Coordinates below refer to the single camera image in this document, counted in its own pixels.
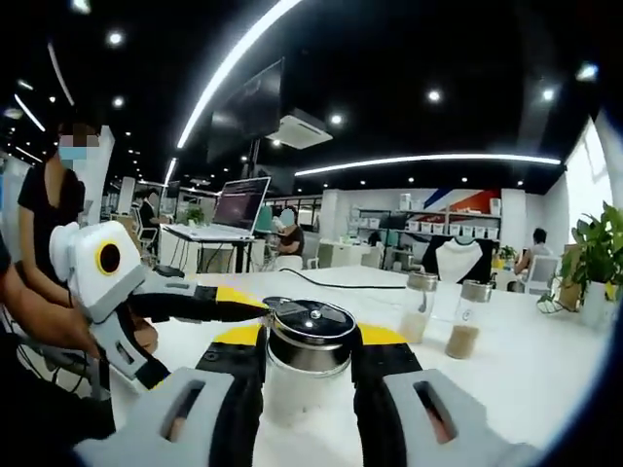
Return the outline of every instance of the woman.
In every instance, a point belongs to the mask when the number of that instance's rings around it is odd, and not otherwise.
[[[287,207],[281,212],[279,219],[285,227],[279,232],[279,256],[303,256],[305,236],[298,226],[298,218],[294,207]]]
[[[71,167],[85,160],[99,146],[97,131],[84,120],[73,118],[58,128],[58,150],[44,164],[28,170],[19,193],[19,244],[22,276],[26,285],[48,302],[73,307],[67,284],[56,276],[50,261],[50,237],[58,226],[78,221],[85,203],[85,185]],[[132,318],[134,336],[148,351],[156,348],[156,330],[140,318]]]

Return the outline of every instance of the glass jar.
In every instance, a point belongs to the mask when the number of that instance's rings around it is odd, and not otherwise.
[[[412,272],[407,280],[405,307],[398,332],[408,343],[421,343],[435,305],[437,274]]]
[[[480,321],[491,300],[493,284],[465,280],[460,289],[455,323],[446,344],[446,354],[453,358],[469,358],[480,334]]]

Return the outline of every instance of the laptop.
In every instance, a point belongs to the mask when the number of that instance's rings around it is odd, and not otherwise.
[[[253,238],[255,223],[270,183],[271,177],[226,183],[216,204],[212,223],[193,229],[192,236],[198,239]]]

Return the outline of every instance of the black cable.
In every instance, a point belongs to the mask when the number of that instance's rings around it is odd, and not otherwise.
[[[336,289],[382,289],[382,290],[403,290],[406,289],[406,285],[337,285],[337,284],[323,284],[322,282],[316,282],[309,277],[302,275],[301,273],[290,269],[290,268],[281,268],[279,272],[287,270],[288,272],[293,272],[296,275],[303,277],[308,282],[311,282],[313,285],[319,285],[320,287],[334,287]]]

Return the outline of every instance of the television screen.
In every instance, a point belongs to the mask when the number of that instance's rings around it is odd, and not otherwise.
[[[279,129],[283,59],[251,78],[212,114],[207,162],[248,148],[255,138]]]

